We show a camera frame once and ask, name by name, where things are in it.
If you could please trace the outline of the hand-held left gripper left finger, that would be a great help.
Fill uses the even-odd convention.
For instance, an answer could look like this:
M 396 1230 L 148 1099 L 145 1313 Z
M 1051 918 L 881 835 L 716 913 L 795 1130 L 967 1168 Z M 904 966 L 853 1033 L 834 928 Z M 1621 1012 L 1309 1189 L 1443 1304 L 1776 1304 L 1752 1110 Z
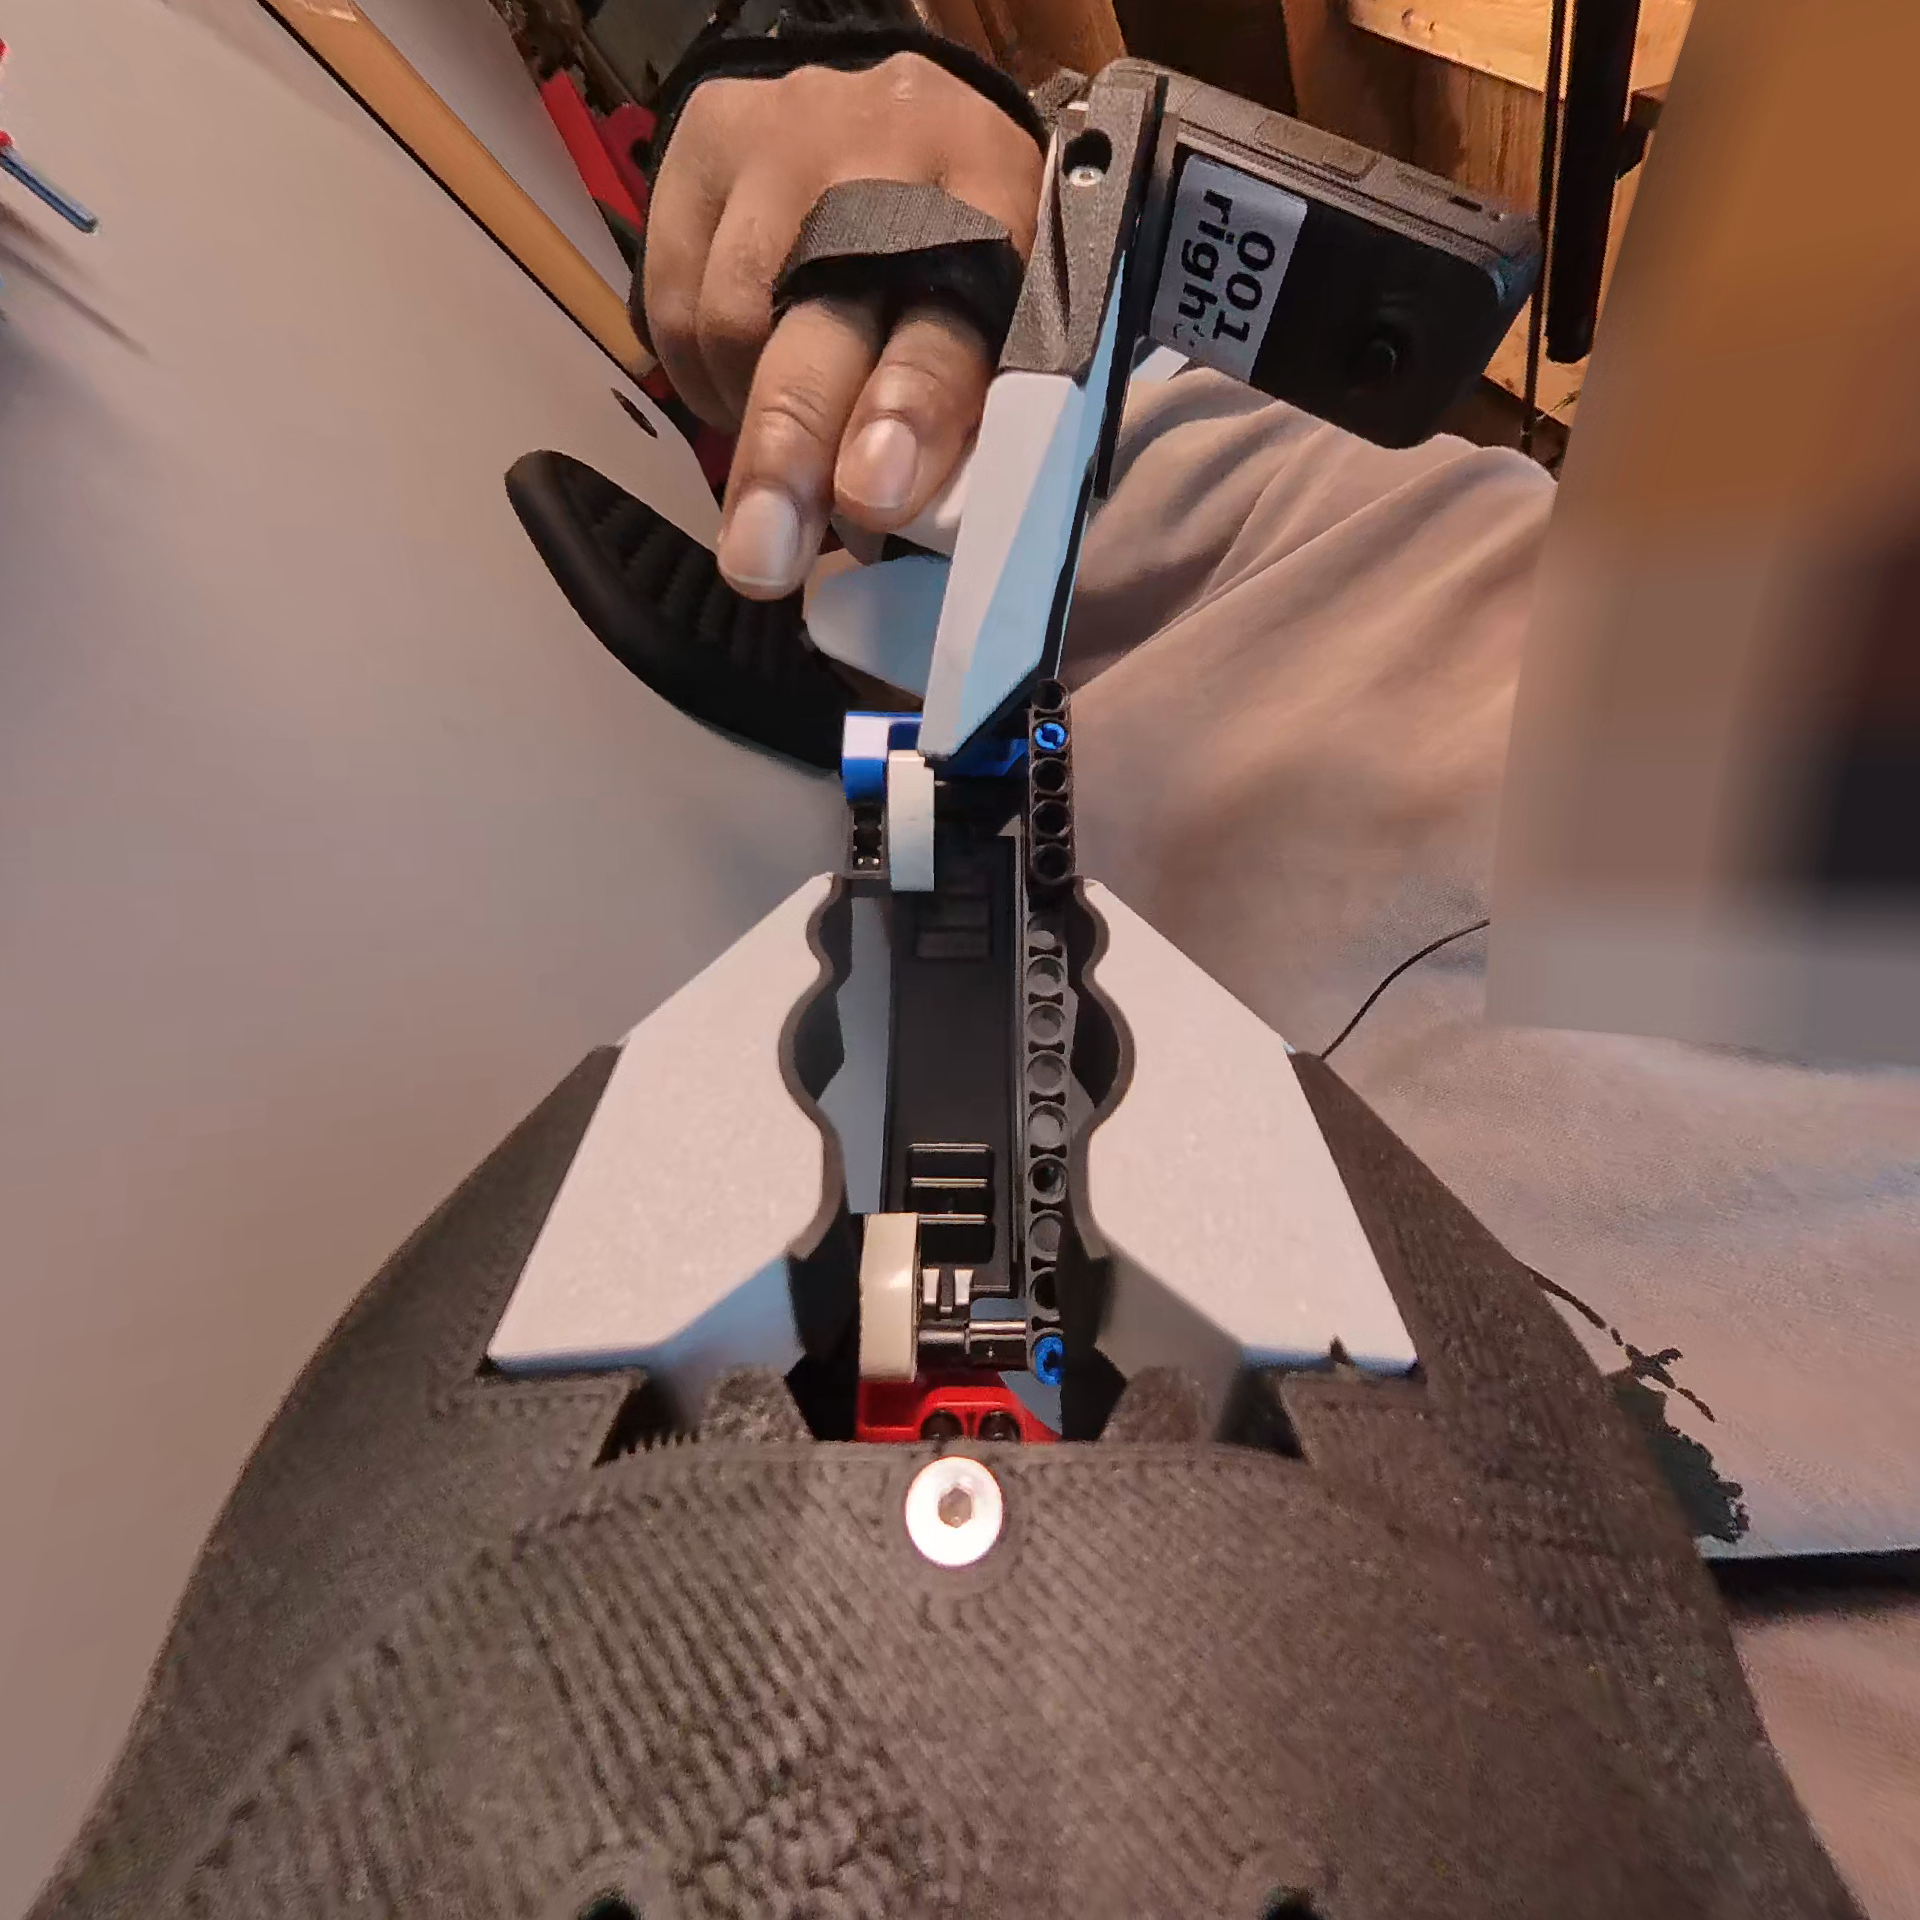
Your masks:
M 821 1092 L 850 898 L 817 875 L 641 1020 L 487 1355 L 507 1377 L 637 1366 L 675 1403 L 831 1357 L 858 1313 L 858 1230 Z

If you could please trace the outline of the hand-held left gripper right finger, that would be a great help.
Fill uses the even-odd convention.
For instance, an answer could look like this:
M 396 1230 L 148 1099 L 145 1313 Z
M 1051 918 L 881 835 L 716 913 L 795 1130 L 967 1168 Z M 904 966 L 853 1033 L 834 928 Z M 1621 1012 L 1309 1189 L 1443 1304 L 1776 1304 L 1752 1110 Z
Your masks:
M 1224 1424 L 1260 1371 L 1408 1379 L 1417 1350 L 1285 1041 L 1098 881 L 1072 901 L 1072 1230 L 1092 1350 Z

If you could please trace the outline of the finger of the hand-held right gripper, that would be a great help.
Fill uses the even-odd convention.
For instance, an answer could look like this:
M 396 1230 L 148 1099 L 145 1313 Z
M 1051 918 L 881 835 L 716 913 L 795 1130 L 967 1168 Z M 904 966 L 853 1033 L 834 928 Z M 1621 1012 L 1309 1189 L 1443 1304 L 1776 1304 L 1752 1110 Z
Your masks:
M 951 553 L 919 753 L 954 762 L 1040 670 L 1072 588 L 1121 323 L 1115 273 L 1090 370 L 1000 373 Z
M 948 570 L 912 546 L 872 564 L 843 546 L 817 560 L 803 588 L 808 642 L 858 705 L 923 705 Z

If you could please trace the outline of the black L-shaped lego beam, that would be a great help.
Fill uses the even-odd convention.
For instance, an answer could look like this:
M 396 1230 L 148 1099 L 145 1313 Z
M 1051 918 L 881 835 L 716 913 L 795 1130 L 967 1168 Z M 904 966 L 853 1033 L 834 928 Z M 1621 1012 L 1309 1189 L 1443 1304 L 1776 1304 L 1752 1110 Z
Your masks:
M 1026 889 L 1048 901 L 1060 897 L 1076 875 L 1069 696 L 1056 678 L 1040 678 L 1032 688 L 1025 769 Z

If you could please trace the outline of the long black lego chassis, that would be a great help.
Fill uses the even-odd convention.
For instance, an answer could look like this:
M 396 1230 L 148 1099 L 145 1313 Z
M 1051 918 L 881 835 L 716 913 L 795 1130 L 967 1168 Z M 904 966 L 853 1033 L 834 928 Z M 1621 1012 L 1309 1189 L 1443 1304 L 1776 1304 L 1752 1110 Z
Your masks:
M 867 1252 L 895 1301 L 860 1313 L 861 1442 L 1090 1442 L 1123 1393 L 1072 1230 L 1080 869 L 1026 889 L 1032 690 L 947 765 L 917 717 L 849 717 L 850 875 L 883 883 L 891 972 Z

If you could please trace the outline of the person's right hand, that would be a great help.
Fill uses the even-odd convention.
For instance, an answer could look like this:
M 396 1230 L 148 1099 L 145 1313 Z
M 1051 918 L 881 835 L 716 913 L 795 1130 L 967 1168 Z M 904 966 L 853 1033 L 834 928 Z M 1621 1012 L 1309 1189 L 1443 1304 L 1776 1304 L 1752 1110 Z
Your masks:
M 937 185 L 1035 242 L 1043 156 L 967 82 L 919 56 L 867 72 L 703 84 L 667 141 L 644 229 L 637 313 L 685 406 L 731 437 L 716 560 L 778 601 L 803 588 L 831 518 L 890 533 L 967 456 L 996 349 L 940 307 L 795 304 L 773 289 L 827 188 Z

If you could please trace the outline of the wooden crate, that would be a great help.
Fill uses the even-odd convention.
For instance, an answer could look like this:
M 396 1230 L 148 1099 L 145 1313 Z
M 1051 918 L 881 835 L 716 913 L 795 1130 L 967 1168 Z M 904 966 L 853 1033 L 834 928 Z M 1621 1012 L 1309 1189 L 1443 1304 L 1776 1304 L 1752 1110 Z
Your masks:
M 1420 165 L 1479 178 L 1538 154 L 1549 3 L 1347 3 L 1338 9 L 1359 32 L 1410 53 Z

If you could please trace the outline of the black pole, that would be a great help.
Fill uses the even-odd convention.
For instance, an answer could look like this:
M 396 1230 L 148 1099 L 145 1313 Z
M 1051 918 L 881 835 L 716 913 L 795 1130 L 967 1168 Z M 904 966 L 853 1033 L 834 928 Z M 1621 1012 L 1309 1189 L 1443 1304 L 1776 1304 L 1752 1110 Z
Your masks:
M 1594 349 L 1642 5 L 1572 3 L 1570 18 L 1545 285 L 1545 356 L 1557 366 Z

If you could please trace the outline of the person's torso in beige hoodie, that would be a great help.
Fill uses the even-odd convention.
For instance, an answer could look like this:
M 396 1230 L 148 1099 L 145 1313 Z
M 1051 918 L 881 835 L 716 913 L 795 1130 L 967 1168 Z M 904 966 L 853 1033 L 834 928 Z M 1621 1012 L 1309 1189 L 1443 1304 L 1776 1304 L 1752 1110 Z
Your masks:
M 1288 1041 L 1484 909 L 1554 482 L 1384 450 L 1189 370 L 1128 402 L 1072 603 L 1092 873 Z M 1916 1545 L 1916 1075 L 1489 1027 L 1484 938 L 1313 1090 L 1444 1189 L 1415 1281 L 1469 1483 L 1437 1522 L 1624 1698 L 1655 1840 L 1728 1916 L 1916 1916 L 1916 1557 L 1723 1564 L 1684 1530 Z

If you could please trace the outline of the red plastic part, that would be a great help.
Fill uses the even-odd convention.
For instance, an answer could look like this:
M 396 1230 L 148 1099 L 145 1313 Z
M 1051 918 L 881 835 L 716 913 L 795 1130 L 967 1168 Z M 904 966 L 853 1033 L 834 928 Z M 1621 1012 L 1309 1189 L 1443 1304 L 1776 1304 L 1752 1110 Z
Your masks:
M 634 148 L 651 134 L 650 113 L 627 104 L 612 114 L 596 114 L 565 68 L 540 82 L 540 98 L 591 200 L 623 221 L 642 227 L 650 188 Z

